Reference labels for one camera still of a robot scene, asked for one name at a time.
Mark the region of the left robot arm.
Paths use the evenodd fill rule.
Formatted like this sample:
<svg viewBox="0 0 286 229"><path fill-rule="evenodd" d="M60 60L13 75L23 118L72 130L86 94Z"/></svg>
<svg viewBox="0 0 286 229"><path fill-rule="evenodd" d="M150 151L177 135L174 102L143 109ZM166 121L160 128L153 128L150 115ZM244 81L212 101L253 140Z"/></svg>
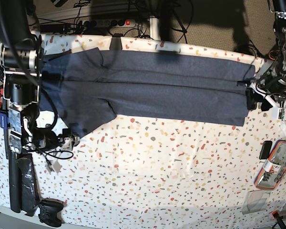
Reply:
<svg viewBox="0 0 286 229"><path fill-rule="evenodd" d="M260 103L263 111L286 107L286 0L269 0L270 12L275 16L273 31L276 45L269 51L273 62L257 79L238 82L246 87L246 103L249 111Z"/></svg>

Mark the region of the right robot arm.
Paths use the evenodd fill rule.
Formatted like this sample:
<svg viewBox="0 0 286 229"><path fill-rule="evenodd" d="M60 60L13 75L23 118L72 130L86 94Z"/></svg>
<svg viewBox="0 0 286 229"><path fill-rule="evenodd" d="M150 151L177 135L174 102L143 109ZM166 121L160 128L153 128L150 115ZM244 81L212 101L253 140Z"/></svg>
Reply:
<svg viewBox="0 0 286 229"><path fill-rule="evenodd" d="M59 135L53 132L58 111L41 86L44 49L41 36L30 31L27 17L33 15L33 4L25 0L0 0L0 66L3 100L9 105L9 148L14 154L70 152L79 137L70 129L63 129ZM54 112L54 120L47 127L38 127L36 122L42 96Z"/></svg>

